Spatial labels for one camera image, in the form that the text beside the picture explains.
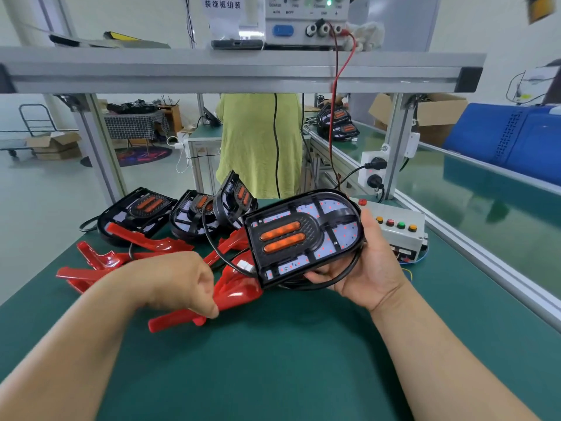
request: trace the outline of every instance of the colorful rug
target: colorful rug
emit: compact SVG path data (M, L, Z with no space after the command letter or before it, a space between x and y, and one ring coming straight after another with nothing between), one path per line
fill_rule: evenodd
M166 148L164 146L150 146L148 151L146 151L146 147L115 149L119 165L122 167L154 162L158 159L164 159L170 156L172 152L172 148ZM86 156L82 158L80 164L84 167L91 167L90 157Z

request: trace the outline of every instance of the person's left hand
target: person's left hand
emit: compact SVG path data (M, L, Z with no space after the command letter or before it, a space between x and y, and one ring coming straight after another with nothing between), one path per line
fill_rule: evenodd
M158 310L191 309L207 318L218 316L214 274L194 251L132 261L105 276L101 283L124 287L137 306Z

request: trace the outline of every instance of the blue switch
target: blue switch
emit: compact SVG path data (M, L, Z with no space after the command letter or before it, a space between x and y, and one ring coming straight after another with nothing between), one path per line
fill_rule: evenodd
M273 26L273 35L275 37L291 37L294 34L292 25L275 25Z

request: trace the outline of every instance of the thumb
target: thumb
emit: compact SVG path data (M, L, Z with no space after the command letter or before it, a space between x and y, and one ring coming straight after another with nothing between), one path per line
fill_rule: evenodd
M213 300L212 292L207 292L201 283L195 285L193 289L189 308L201 316L211 319L218 317L219 313L218 306Z
M389 248L388 242L382 235L382 229L368 208L362 210L360 220L369 247L374 249Z

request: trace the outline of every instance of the back of person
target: back of person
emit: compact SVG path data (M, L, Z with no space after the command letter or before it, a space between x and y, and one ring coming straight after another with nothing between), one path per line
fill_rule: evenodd
M240 175L254 197L278 198L273 132L274 94L223 94L217 106L223 122L221 160L216 178L231 170ZM296 94L277 93L276 129L279 144L278 182L281 198L296 195L302 169L301 105Z

